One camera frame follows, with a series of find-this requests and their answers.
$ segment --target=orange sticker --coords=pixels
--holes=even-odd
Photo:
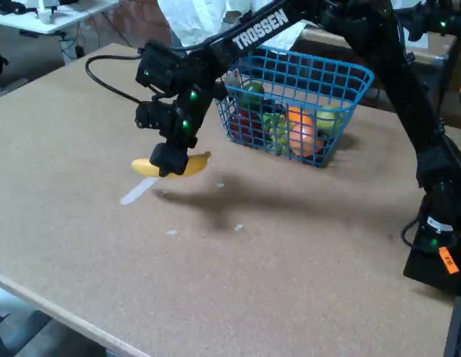
[[[455,274],[459,272],[459,269],[455,265],[454,259],[446,247],[440,247],[439,254],[449,274]]]

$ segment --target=blue wire basket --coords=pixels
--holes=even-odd
[[[373,79],[360,65],[260,47],[224,77],[219,116],[232,141],[320,167]]]

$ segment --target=black cable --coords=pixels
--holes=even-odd
[[[110,19],[108,18],[107,15],[105,15],[105,13],[102,13],[102,16],[105,18],[105,20],[110,24],[110,26],[112,26],[112,28],[115,30],[116,33],[118,33],[120,35],[120,37],[128,44],[129,47],[133,48],[132,44],[129,43],[128,39],[126,39],[125,35],[123,35],[117,28],[116,26],[113,24],[112,21],[110,21]]]
[[[97,76],[95,76],[91,70],[90,70],[90,64],[94,61],[97,61],[97,60],[139,60],[141,58],[141,55],[137,55],[137,56],[115,56],[115,55],[109,55],[109,54],[101,54],[101,55],[98,55],[98,56],[93,56],[93,57],[90,57],[89,59],[87,59],[87,62],[85,63],[85,71],[87,72],[87,74],[90,76],[90,78],[93,79],[94,82],[100,84],[102,87],[108,89],[109,91],[112,91],[113,93],[115,94],[118,94],[120,95],[121,97],[123,98],[126,98],[128,100],[131,100],[137,104],[142,104],[141,100],[133,97],[132,95],[129,95],[119,89],[116,89],[115,87],[113,86],[110,86],[109,84],[103,82],[100,78],[98,78]]]
[[[417,215],[417,217],[410,221],[409,223],[407,223],[404,228],[402,229],[401,231],[401,239],[402,239],[402,242],[404,242],[405,245],[408,245],[411,249],[415,250],[415,251],[423,251],[425,253],[435,253],[435,251],[430,251],[422,246],[419,246],[419,245],[415,245],[414,243],[412,242],[409,242],[406,238],[406,233],[407,231],[409,231],[416,223],[418,223],[420,221],[420,214]],[[446,245],[445,247],[447,249],[450,249],[450,248],[453,248],[455,245],[457,245],[459,239],[458,237],[456,237],[455,235],[452,235],[452,240],[450,242],[450,244]]]

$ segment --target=banana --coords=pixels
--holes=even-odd
[[[187,162],[186,170],[182,175],[170,173],[167,178],[176,179],[179,177],[188,177],[200,173],[207,166],[207,160],[210,158],[210,152],[204,154],[190,155]],[[159,167],[151,165],[148,158],[138,158],[132,162],[132,169],[143,176],[159,177]]]

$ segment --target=table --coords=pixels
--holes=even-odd
[[[137,65],[92,71],[145,100]],[[207,169],[125,206],[162,138],[83,66],[0,98],[2,288],[121,356],[442,355],[452,301],[402,275],[423,192],[394,114],[358,107],[317,170],[231,143],[212,106]]]
[[[114,6],[118,6],[118,4],[119,0],[80,0],[76,4],[60,6],[52,16],[52,23],[50,24],[41,22],[35,13],[26,13],[20,16],[14,14],[0,15],[0,25],[43,35],[54,35],[60,30],[78,24],[88,17],[96,13],[102,13]],[[74,39],[61,39],[58,43],[63,54],[64,63],[67,64],[76,56]]]
[[[407,42],[407,50],[414,52],[418,62],[427,65],[439,64],[447,58],[448,52],[457,38],[450,35],[440,36],[438,33],[429,33],[428,36],[429,48],[411,47],[411,42]],[[326,43],[336,47],[350,48],[343,37],[311,27],[305,28],[300,38],[313,42]]]

